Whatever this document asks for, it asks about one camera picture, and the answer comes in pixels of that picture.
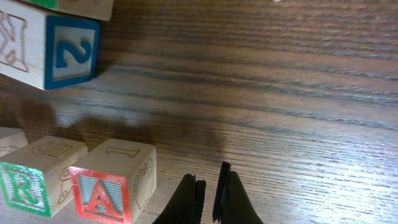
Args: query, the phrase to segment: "letter block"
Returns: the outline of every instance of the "letter block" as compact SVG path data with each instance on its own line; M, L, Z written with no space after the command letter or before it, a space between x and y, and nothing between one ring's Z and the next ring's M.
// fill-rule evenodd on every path
M47 9L108 21L113 0L25 0Z
M90 81L98 48L94 21L0 0L0 72L51 90Z
M27 145L25 132L16 128L0 128L0 157Z
M45 217L72 198L69 166L87 155L83 142L47 136L0 158L0 182L7 204Z
M134 223L156 189L156 148L109 139L70 167L79 216Z

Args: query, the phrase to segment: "wooden table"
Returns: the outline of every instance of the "wooden table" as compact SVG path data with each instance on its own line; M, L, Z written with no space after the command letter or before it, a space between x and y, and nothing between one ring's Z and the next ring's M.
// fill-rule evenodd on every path
M0 76L1 126L158 148L152 223L184 174L240 174L264 223L398 223L398 3L116 0L92 82L40 91ZM52 219L96 223L70 202Z

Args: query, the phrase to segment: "number 2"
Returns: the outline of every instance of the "number 2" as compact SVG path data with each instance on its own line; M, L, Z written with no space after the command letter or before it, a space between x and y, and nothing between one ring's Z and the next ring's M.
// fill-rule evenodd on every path
M60 41L57 44L57 49L56 49L56 62L55 62L55 67L56 68L66 68L68 67L68 64L64 61L63 59L63 51L66 50L69 53L72 54L72 56L75 58L75 60L78 63L85 63L87 62L90 57L91 57L91 45L87 41L82 41L80 43L80 46L83 47L85 50L85 54L82 54L79 52L76 47L74 47L72 44L65 42L65 41Z

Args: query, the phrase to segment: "blue block face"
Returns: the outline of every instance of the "blue block face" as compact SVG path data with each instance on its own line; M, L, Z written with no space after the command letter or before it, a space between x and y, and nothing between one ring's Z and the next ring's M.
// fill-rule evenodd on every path
M44 89L52 90L93 79L99 34L97 22L48 16Z

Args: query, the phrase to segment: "wooden block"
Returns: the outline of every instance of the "wooden block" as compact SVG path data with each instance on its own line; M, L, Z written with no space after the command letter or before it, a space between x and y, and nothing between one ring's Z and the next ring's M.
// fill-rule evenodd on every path
M108 21L113 0L24 0L59 12Z
M94 77L99 25L0 0L0 72L51 90Z
M25 132L16 128L0 128L0 157L27 145Z
M156 148L109 139L70 172L79 216L134 223L156 189Z
M37 215L55 215L73 198L69 166L87 153L83 142L47 136L1 157L7 204Z

